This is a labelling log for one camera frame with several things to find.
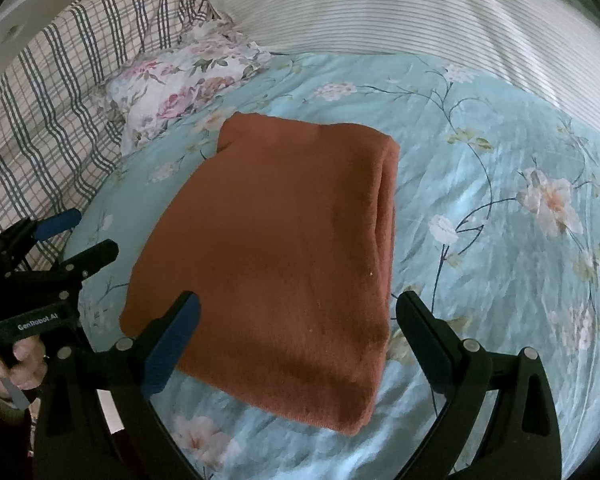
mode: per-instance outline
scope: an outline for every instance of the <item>striped fabric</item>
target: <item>striped fabric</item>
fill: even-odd
[[[491,72],[600,131],[600,30],[560,0],[209,1],[270,52],[431,54]]]
[[[93,90],[208,14],[206,0],[76,0],[31,40],[0,78],[0,230],[89,204],[122,131],[97,113]],[[48,267],[67,237],[39,244],[29,263]]]

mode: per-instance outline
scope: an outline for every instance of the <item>folded brown cloth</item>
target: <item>folded brown cloth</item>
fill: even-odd
[[[191,290],[202,317],[181,371],[356,434],[389,335],[397,159],[366,126],[233,115],[142,250],[122,330],[136,336]]]

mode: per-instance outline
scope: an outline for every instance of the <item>checkered blanket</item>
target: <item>checkered blanket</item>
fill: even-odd
[[[0,231],[86,208],[122,134],[97,112],[94,89],[209,13],[207,0],[76,0],[29,42],[0,78]],[[29,263],[50,266],[67,238],[38,244]]]

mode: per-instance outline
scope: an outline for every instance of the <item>floral pillow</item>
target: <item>floral pillow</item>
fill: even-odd
[[[100,93],[110,120],[124,120],[120,152],[141,148],[177,118],[264,70],[270,54],[229,22],[195,25],[177,48],[138,57]]]

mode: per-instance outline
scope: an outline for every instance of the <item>silver bolt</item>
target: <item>silver bolt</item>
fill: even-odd
[[[118,350],[120,350],[121,352],[124,352],[125,350],[129,350],[133,345],[134,345],[133,339],[129,339],[128,337],[123,337],[122,339],[118,340],[118,342],[116,343],[116,348]]]
[[[525,356],[527,356],[531,360],[538,359],[538,350],[536,350],[535,348],[531,348],[531,346],[528,346],[525,348]]]
[[[58,350],[59,359],[67,359],[71,355],[71,349],[68,346],[63,346]]]
[[[478,343],[475,339],[465,339],[462,342],[462,346],[466,348],[469,352],[477,352],[480,349],[480,343]]]

